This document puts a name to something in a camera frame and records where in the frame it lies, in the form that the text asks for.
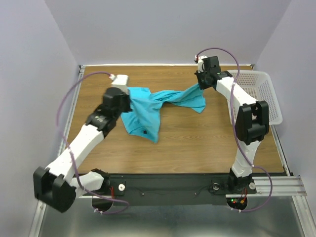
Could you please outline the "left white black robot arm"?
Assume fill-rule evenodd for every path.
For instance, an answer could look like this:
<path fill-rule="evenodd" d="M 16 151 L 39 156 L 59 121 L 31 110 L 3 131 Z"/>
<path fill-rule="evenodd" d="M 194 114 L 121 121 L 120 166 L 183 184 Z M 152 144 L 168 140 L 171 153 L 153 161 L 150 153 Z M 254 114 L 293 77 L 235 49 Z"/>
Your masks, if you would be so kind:
<path fill-rule="evenodd" d="M 127 86 L 109 87 L 103 95 L 102 103 L 88 116 L 71 144 L 47 167 L 38 167 L 34 171 L 35 198 L 64 213 L 76 198 L 84 194 L 100 198 L 106 193 L 112 194 L 108 173 L 93 169 L 80 176 L 78 167 L 115 127 L 121 113 L 130 111 Z"/>

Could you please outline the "turquoise t shirt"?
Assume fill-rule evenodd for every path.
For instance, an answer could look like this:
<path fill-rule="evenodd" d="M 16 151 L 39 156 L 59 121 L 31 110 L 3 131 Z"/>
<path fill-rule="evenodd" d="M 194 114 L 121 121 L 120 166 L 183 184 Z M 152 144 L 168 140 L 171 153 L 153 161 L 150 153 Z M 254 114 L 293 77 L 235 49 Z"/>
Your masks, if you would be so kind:
<path fill-rule="evenodd" d="M 185 90 L 162 90 L 152 93 L 147 87 L 130 87 L 131 112 L 121 114 L 129 135 L 142 137 L 157 143 L 160 130 L 160 110 L 165 103 L 190 108 L 202 113 L 206 99 L 198 84 Z"/>

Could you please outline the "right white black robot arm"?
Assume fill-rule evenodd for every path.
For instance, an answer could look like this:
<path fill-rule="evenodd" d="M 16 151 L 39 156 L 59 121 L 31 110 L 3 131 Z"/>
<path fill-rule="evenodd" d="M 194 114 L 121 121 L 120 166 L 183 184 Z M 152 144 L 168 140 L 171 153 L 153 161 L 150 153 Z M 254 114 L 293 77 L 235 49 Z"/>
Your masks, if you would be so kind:
<path fill-rule="evenodd" d="M 227 187 L 233 193 L 246 188 L 252 181 L 254 158 L 260 143 L 269 132 L 269 105 L 258 101 L 245 92 L 236 77 L 222 71 L 218 57 L 195 58 L 200 89 L 213 88 L 222 94 L 230 104 L 233 133 L 237 144 L 235 162 L 230 169 Z"/>

